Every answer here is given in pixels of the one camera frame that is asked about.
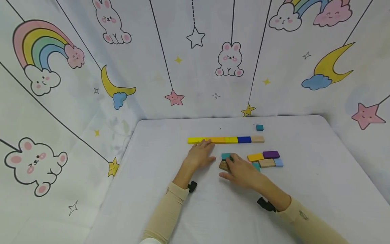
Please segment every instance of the white table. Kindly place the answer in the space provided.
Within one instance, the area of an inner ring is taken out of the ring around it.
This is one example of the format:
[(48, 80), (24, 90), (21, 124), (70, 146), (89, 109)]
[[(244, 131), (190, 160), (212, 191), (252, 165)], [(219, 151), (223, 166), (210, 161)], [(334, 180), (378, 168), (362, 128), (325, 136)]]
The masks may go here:
[[(264, 131), (255, 130), (263, 124)], [(389, 243), (390, 206), (320, 116), (143, 120), (136, 126), (87, 244), (136, 244), (191, 145), (188, 137), (263, 135), (264, 144), (218, 144), (216, 162), (197, 172), (170, 243), (296, 243), (299, 239), (255, 192), (218, 177), (221, 153), (278, 150), (283, 168), (266, 168), (350, 243)]]

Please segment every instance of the pink star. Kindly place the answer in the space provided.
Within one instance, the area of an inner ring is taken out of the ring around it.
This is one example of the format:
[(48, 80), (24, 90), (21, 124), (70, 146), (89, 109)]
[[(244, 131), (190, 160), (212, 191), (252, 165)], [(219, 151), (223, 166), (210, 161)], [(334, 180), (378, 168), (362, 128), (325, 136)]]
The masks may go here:
[(174, 90), (172, 90), (171, 94), (168, 96), (165, 96), (166, 99), (171, 101), (171, 106), (177, 104), (177, 105), (183, 105), (181, 100), (183, 99), (183, 95), (177, 95)]
[(358, 112), (352, 116), (353, 120), (359, 123), (360, 129), (364, 130), (370, 124), (382, 124), (386, 123), (381, 117), (376, 115), (379, 104), (375, 104), (370, 107), (366, 107), (363, 104), (358, 104)]

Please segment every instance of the beige sleeve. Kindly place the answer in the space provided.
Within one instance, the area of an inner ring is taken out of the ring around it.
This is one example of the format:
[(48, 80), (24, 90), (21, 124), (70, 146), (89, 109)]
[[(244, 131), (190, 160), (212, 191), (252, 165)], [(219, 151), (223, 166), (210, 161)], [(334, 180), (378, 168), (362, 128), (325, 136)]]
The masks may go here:
[(348, 243), (339, 233), (294, 198), (291, 198), (290, 206), (282, 212), (277, 212), (277, 215), (294, 227), (304, 243)]
[(189, 189), (182, 189), (172, 182), (169, 183), (165, 194), (146, 225), (142, 240), (154, 238), (161, 244), (168, 242), (188, 193)]

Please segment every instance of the rainbow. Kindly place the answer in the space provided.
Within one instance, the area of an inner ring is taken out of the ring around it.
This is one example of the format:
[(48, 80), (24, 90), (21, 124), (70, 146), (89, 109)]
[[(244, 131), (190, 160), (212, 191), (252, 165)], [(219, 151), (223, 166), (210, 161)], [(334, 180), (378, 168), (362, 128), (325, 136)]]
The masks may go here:
[(311, 5), (316, 4), (318, 2), (321, 3), (320, 13), (324, 11), (325, 6), (332, 0), (285, 0), (284, 4), (291, 3), (294, 5), (294, 13), (299, 14), (299, 18), (302, 17), (304, 12), (310, 8)]
[(74, 47), (69, 38), (55, 25), (43, 20), (28, 20), (14, 31), (13, 44), (20, 65), (34, 65), (40, 70), (49, 66), (49, 56), (53, 52), (62, 54), (66, 59), (65, 45)]

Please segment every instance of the yellow crescent moon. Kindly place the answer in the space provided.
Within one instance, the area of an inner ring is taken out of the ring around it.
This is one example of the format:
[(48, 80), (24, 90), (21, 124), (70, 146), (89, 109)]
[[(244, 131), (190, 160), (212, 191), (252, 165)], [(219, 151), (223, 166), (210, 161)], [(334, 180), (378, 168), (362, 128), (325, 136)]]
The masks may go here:
[(112, 97), (115, 93), (126, 93), (127, 95), (131, 95), (135, 93), (136, 88), (126, 88), (126, 87), (117, 87), (114, 86), (110, 79), (107, 76), (107, 65), (101, 69), (101, 81), (103, 82), (103, 86), (106, 89), (106, 92), (110, 97)]
[(332, 80), (332, 83), (336, 83), (347, 77), (350, 73), (352, 73), (353, 70), (348, 71), (345, 74), (338, 74), (334, 70), (334, 65), (336, 61), (339, 59), (339, 57), (347, 51), (352, 45), (355, 43), (350, 43), (348, 45), (342, 46), (323, 57), (317, 64), (316, 68), (314, 69), (314, 75), (324, 75), (328, 76), (329, 79)]

